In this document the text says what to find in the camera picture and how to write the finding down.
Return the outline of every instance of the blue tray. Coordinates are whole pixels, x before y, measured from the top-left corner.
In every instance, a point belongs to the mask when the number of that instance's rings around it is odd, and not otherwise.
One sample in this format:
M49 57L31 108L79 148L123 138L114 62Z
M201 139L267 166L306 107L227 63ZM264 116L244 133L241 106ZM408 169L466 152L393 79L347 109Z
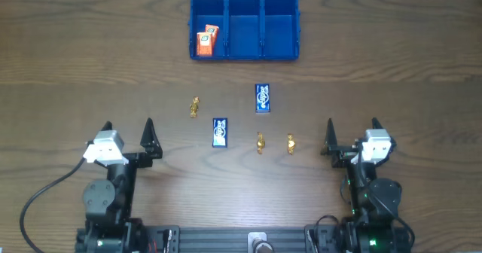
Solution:
M197 33L219 26L211 57L197 55ZM189 54L195 60L294 60L300 54L298 0L191 0Z

